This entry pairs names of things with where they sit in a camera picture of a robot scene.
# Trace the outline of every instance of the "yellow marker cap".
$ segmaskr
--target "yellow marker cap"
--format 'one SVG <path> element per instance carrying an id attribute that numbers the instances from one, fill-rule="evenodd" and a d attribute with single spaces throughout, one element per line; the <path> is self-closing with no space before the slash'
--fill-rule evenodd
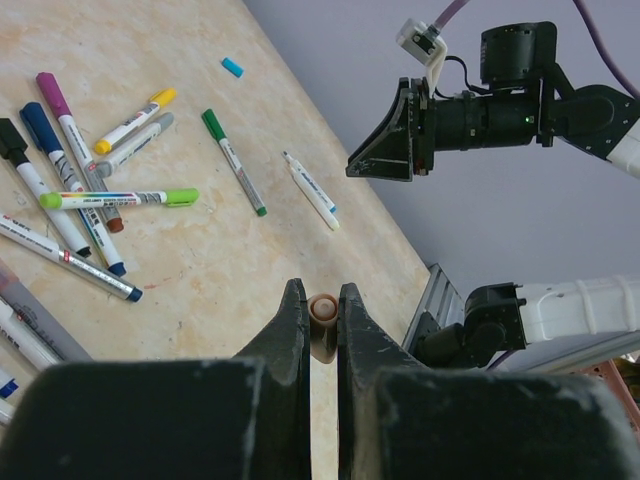
<path id="1" fill-rule="evenodd" d="M 160 107 L 164 107 L 169 102 L 171 102 L 171 100 L 176 98 L 177 94 L 178 92 L 176 92 L 175 88 L 167 88 L 166 90 L 160 90 L 153 97 L 151 97 L 149 101 L 157 103 L 158 105 L 160 105 Z"/>
<path id="2" fill-rule="evenodd" d="M 109 153 L 111 151 L 111 144 L 106 140 L 100 140 L 93 146 L 93 149 L 96 151 L 96 153 L 104 155 L 105 153 Z"/>

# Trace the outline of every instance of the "purple marker cap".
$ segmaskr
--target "purple marker cap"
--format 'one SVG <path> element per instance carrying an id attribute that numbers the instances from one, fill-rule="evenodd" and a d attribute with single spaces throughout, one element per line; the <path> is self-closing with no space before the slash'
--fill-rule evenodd
<path id="1" fill-rule="evenodd" d="M 53 73 L 39 73 L 36 76 L 36 82 L 38 87 L 40 87 L 42 95 L 44 95 L 44 99 L 49 104 L 49 108 L 56 118 L 59 118 L 62 115 L 71 115 L 71 110 L 69 110 L 69 106 L 60 91 L 60 87 L 58 86 L 58 82 L 56 82 L 56 77 L 53 76 Z"/>

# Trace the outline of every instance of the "gray wall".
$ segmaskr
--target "gray wall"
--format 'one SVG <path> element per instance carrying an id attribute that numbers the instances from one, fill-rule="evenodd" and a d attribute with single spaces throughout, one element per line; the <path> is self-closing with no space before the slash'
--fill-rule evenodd
<path id="1" fill-rule="evenodd" d="M 387 112 L 398 77 L 423 74 L 395 43 L 396 33 L 409 17 L 435 20 L 449 0 L 245 3 L 352 152 Z M 614 58 L 640 85 L 637 0 L 587 4 Z M 574 86 L 619 88 L 570 0 L 475 0 L 444 38 L 478 83 L 483 30 L 542 20 L 558 26 L 558 62 Z M 440 88 L 463 88 L 460 67 L 447 64 Z M 463 296 L 503 281 L 640 272 L 640 182 L 562 141 L 552 149 L 439 153 L 426 178 L 371 183 L 425 263 L 440 263 Z"/>

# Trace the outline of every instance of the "blue marker cap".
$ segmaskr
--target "blue marker cap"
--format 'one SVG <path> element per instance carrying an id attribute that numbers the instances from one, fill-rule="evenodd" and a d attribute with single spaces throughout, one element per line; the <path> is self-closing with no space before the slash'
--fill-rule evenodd
<path id="1" fill-rule="evenodd" d="M 44 150 L 47 154 L 62 150 L 62 145 L 56 137 L 42 105 L 37 102 L 27 103 L 20 110 L 20 118 L 38 150 Z"/>
<path id="2" fill-rule="evenodd" d="M 4 387 L 0 388 L 0 398 L 9 398 L 18 389 L 15 379 L 12 379 Z"/>
<path id="3" fill-rule="evenodd" d="M 109 270 L 111 273 L 113 273 L 114 275 L 117 275 L 119 277 L 122 277 L 123 275 L 126 275 L 126 273 L 127 273 L 127 271 L 124 268 L 124 263 L 122 263 L 122 262 L 114 263 L 113 265 L 109 266 L 109 268 L 107 268 L 107 270 Z"/>
<path id="4" fill-rule="evenodd" d="M 139 290 L 136 287 L 133 287 L 133 291 L 129 294 L 129 296 L 127 297 L 127 300 L 135 303 L 141 298 L 142 298 L 142 290 Z"/>
<path id="5" fill-rule="evenodd" d="M 224 68 L 226 68 L 227 70 L 229 70 L 231 73 L 233 73 L 238 78 L 240 78 L 242 76 L 242 74 L 244 73 L 244 69 L 240 65 L 236 64 L 229 57 L 226 57 L 222 61 L 222 66 Z"/>

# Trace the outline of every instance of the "table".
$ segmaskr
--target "table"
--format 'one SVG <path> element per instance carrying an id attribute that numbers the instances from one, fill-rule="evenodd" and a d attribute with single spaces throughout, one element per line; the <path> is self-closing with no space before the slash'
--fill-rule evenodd
<path id="1" fill-rule="evenodd" d="M 3 10 L 0 116 L 25 138 L 18 110 L 44 105 L 41 71 L 56 75 L 90 146 L 156 91 L 178 91 L 164 110 L 174 124 L 107 181 L 113 191 L 201 192 L 189 208 L 121 210 L 125 230 L 113 239 L 126 278 L 144 291 L 138 304 L 0 238 L 2 258 L 95 359 L 232 356 L 272 318 L 294 277 L 309 296 L 337 296 L 355 282 L 372 317 L 402 340 L 429 273 L 366 181 L 345 177 L 343 147 L 240 0 L 23 0 Z M 227 56 L 245 68 L 240 79 L 220 65 Z M 207 108 L 263 196 L 266 217 L 256 216 L 204 127 Z M 336 202 L 340 230 L 327 228 L 292 181 L 285 149 Z M 33 145 L 27 153 L 59 189 L 44 156 Z M 0 211 L 56 236 L 1 160 Z M 0 363 L 24 391 L 35 372 L 3 347 Z M 337 471 L 335 368 L 312 361 L 314 478 Z"/>

